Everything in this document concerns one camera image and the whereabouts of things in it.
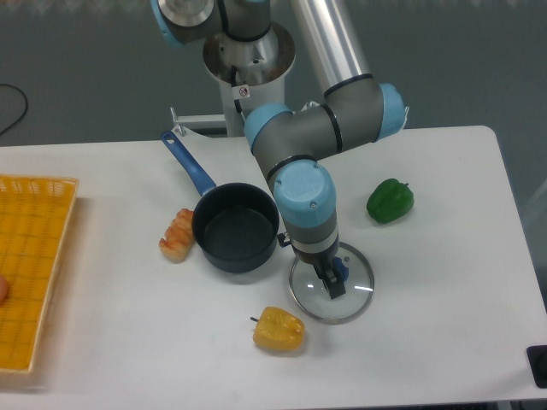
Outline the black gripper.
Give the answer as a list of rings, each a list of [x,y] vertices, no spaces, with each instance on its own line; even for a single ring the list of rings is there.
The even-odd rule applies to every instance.
[[[343,263],[332,263],[333,258],[338,251],[337,246],[331,246],[321,252],[305,252],[298,248],[293,248],[297,258],[304,263],[316,266],[315,272],[322,281],[330,298],[336,299],[346,293],[346,266]]]

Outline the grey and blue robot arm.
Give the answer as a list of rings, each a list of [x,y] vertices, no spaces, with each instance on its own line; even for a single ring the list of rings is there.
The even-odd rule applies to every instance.
[[[273,193],[297,257],[329,296],[345,292],[336,194],[319,160],[403,129],[407,108],[393,85],[369,70],[342,1],[295,1],[292,9],[324,97],[300,111],[285,105],[284,77],[296,51],[267,1],[154,1],[163,37],[204,42],[203,60],[219,82],[227,132],[247,138]]]

